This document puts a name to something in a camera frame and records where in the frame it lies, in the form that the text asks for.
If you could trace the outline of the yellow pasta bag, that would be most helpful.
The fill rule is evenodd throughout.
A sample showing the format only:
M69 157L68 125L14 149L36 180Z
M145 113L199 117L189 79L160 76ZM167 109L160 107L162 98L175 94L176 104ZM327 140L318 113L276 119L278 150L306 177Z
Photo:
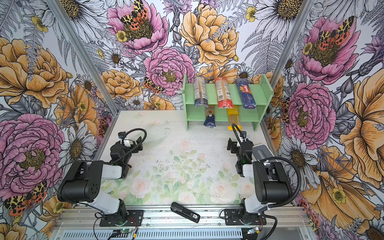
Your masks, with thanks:
M232 131L233 127L232 124L235 124L238 126L238 128L241 130L242 126L240 125L240 113L239 113L239 106L234 105L233 108L227 109L227 115L228 115L228 130Z

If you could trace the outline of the blue and clear spaghetti bag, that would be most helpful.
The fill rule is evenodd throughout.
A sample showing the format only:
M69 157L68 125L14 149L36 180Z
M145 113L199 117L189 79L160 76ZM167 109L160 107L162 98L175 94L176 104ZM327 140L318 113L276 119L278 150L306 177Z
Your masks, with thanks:
M215 128L216 127L216 117L215 117L215 106L209 105L207 108L205 108L205 122L204 126L207 128Z

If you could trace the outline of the blue Barilla spaghetti bag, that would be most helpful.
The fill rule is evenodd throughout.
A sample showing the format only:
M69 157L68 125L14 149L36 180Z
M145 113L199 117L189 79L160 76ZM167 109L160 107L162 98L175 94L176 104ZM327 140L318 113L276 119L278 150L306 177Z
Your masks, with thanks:
M247 79L236 78L235 84L237 86L240 99L244 109L255 109L257 104L253 97L252 91L249 87Z

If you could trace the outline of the red spaghetti bag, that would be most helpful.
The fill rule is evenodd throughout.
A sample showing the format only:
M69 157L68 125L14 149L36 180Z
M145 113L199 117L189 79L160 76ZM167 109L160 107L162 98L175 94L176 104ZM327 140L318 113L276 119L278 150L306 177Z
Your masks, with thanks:
M221 109L233 109L228 81L226 78L215 78L215 85L218 97L218 107Z

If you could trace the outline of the clear spaghetti bag dark ends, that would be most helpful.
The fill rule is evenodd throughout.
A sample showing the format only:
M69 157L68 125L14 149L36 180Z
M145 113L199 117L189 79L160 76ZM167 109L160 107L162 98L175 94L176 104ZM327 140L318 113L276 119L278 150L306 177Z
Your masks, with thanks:
M197 77L194 81L194 101L195 107L208 107L208 97L206 91L206 82L202 77Z

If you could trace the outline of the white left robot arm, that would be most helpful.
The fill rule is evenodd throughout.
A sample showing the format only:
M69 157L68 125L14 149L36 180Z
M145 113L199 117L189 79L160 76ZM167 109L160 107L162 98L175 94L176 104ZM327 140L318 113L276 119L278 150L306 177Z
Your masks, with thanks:
M74 162L60 184L57 195L61 202L84 204L100 211L109 224L121 226L129 219L125 203L101 190L102 180L123 180L132 166L132 154L143 149L143 138L122 139L110 148L111 160Z

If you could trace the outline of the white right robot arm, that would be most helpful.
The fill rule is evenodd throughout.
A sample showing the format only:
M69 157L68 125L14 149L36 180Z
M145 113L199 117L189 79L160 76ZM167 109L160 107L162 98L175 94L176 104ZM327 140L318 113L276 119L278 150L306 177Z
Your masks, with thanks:
M248 139L241 143L229 139L227 150L237 156L238 175L254 181L254 187L251 196L242 198L238 210L224 210L226 225L266 224L261 214L293 195L282 163L275 159L267 145L254 145Z

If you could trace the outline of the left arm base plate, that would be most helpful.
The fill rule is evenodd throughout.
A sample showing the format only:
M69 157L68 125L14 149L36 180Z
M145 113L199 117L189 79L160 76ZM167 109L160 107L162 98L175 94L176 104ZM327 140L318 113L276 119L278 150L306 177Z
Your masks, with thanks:
M140 227L143 215L143 210L127 210L122 216L118 213L106 215L102 217L100 227Z

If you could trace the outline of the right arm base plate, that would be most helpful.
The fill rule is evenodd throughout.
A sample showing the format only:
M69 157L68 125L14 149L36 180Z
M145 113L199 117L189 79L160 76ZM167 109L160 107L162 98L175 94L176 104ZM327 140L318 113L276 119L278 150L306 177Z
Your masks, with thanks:
M239 209L224 209L220 217L225 220L227 226L265 225L266 218L258 214L250 214Z

